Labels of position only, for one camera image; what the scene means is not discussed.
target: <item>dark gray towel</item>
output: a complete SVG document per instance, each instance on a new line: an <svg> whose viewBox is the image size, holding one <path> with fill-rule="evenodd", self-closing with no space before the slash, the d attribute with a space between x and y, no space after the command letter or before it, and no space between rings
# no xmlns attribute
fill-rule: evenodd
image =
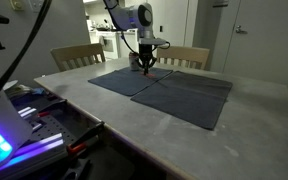
<svg viewBox="0 0 288 180"><path fill-rule="evenodd" d="M232 83L174 72L131 100L214 129Z"/></svg>
<svg viewBox="0 0 288 180"><path fill-rule="evenodd" d="M88 80L88 82L126 96L134 96L171 72L172 70L151 68L149 75L144 76L143 72L131 71L130 68L127 67Z"/></svg>

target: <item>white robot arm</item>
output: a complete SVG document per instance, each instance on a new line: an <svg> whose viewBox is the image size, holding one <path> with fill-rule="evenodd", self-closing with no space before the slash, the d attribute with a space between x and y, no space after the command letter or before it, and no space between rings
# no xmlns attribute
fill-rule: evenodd
<svg viewBox="0 0 288 180"><path fill-rule="evenodd" d="M153 11L148 3L122 8L116 0L103 0L106 9L110 13L114 26L119 31L138 29L139 33L139 66L144 69L144 74L155 63L152 55L152 47L168 43L167 41L155 38L153 34Z"/></svg>

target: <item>table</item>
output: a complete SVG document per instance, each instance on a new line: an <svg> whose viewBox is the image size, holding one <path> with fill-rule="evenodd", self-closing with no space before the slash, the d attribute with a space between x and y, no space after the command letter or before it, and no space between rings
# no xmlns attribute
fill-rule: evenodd
<svg viewBox="0 0 288 180"><path fill-rule="evenodd" d="M133 102L87 80L127 58L35 79L166 172L185 179L288 179L288 88L270 82L156 64L233 83L214 131Z"/></svg>

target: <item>black cable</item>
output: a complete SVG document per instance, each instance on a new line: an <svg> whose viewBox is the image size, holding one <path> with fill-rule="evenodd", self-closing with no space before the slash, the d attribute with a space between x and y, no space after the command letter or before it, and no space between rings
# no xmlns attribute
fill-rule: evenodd
<svg viewBox="0 0 288 180"><path fill-rule="evenodd" d="M128 47L128 49L130 49L133 53L137 53L137 52L135 52L135 51L130 47L130 45L127 43L123 31L121 31L121 34L122 34L121 38L122 38L123 41L125 42L125 44L126 44L126 46Z"/></svg>
<svg viewBox="0 0 288 180"><path fill-rule="evenodd" d="M6 82L9 80L9 78L12 76L13 72L15 71L16 67L18 66L18 64L21 62L21 59L23 58L23 56L25 55L26 51L28 50L28 48L30 47L31 43L33 42L36 34L38 33L41 25L43 24L43 21L45 19L45 16L51 6L52 0L45 0L42 6L42 9L40 11L40 13L38 14L38 17L35 21L35 24L33 26L33 29L25 43L25 45L23 46L22 50L20 51L20 53L17 55L17 57L15 58L15 60L13 61L13 63L10 65L10 67L5 71L5 73L3 74L3 76L0 78L0 91L3 89L3 86L6 84Z"/></svg>
<svg viewBox="0 0 288 180"><path fill-rule="evenodd" d="M167 47L158 47L158 48L161 48L161 49L168 49L168 48L170 48L171 47L171 43L170 42L166 42L166 44L168 44L168 46Z"/></svg>
<svg viewBox="0 0 288 180"><path fill-rule="evenodd" d="M154 46L154 49L152 50L152 52L155 51L155 50L157 49L157 47L158 47L158 46L155 45L155 46Z"/></svg>
<svg viewBox="0 0 288 180"><path fill-rule="evenodd" d="M111 8L110 7L105 7L105 9L112 10L112 9L116 8L118 5L119 5L119 2L116 2L116 4L113 7L111 7Z"/></svg>

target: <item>wooden chair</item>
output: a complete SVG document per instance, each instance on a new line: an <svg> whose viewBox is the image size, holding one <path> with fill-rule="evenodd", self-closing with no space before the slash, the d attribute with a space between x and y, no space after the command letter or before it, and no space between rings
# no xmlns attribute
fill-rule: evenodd
<svg viewBox="0 0 288 180"><path fill-rule="evenodd" d="M205 69L209 49L171 46L168 49L157 49L157 62L184 66L194 69Z"/></svg>
<svg viewBox="0 0 288 180"><path fill-rule="evenodd" d="M60 71L105 62L102 45L99 43L51 49L51 54Z"/></svg>

